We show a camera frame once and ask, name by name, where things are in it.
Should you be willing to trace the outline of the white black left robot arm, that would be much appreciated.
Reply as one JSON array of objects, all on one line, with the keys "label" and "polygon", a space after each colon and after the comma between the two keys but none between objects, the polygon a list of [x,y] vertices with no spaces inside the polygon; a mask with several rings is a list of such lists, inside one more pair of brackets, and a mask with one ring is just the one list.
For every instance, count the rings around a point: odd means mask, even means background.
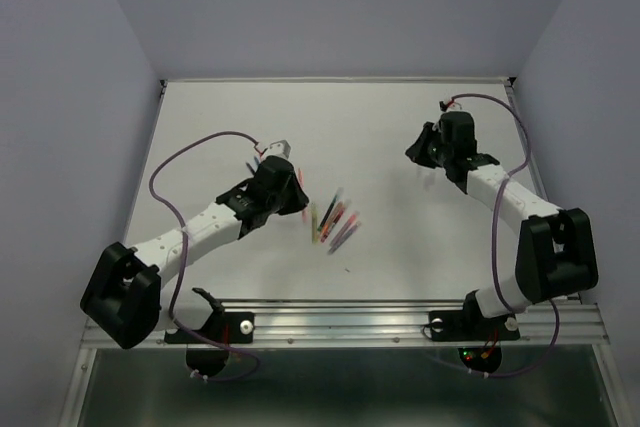
[{"label": "white black left robot arm", "polygon": [[217,311],[198,307],[188,323],[177,317],[186,267],[263,227],[271,215],[296,214],[308,203],[293,165],[269,156],[254,176],[218,196],[190,220],[180,218],[177,228],[132,247],[120,242],[106,247],[80,308],[124,349],[167,328],[213,340],[222,331],[223,318]]}]

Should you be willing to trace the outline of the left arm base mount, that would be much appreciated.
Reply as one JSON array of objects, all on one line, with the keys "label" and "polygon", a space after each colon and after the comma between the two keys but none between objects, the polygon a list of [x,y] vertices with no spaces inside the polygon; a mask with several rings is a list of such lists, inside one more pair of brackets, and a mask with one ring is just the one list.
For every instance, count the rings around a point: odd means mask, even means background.
[{"label": "left arm base mount", "polygon": [[[209,315],[203,325],[194,330],[182,327],[168,330],[164,341],[169,345],[207,345],[208,349],[186,350],[185,364],[189,375],[204,383],[230,382],[245,379],[257,372],[261,362],[253,353],[233,347],[232,343],[250,344],[253,341],[255,315],[252,312],[227,313],[222,302],[206,290],[194,287],[192,291],[209,304]],[[254,365],[243,373],[223,377],[221,372],[228,366],[232,356],[251,358]]]}]

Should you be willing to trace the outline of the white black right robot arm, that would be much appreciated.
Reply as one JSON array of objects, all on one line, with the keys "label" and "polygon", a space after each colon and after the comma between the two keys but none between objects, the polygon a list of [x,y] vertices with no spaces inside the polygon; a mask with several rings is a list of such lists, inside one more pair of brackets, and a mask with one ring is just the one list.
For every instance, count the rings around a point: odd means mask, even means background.
[{"label": "white black right robot arm", "polygon": [[446,112],[427,122],[406,150],[415,164],[442,169],[464,194],[492,212],[517,235],[512,273],[492,275],[491,286],[468,294],[460,313],[463,331],[482,337],[496,318],[594,288],[599,280],[591,222],[581,209],[562,209],[515,181],[493,156],[479,152],[473,117]]}]

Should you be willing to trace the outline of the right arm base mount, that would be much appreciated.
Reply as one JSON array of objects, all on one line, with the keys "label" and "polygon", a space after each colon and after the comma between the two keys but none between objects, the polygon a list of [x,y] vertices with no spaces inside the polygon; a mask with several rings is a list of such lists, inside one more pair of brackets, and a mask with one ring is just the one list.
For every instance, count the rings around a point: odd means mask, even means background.
[{"label": "right arm base mount", "polygon": [[465,297],[459,309],[430,312],[421,333],[433,342],[462,343],[458,348],[461,367],[484,377],[495,374],[501,366],[503,355],[499,343],[520,339],[516,317],[511,313],[484,317],[474,292]]}]

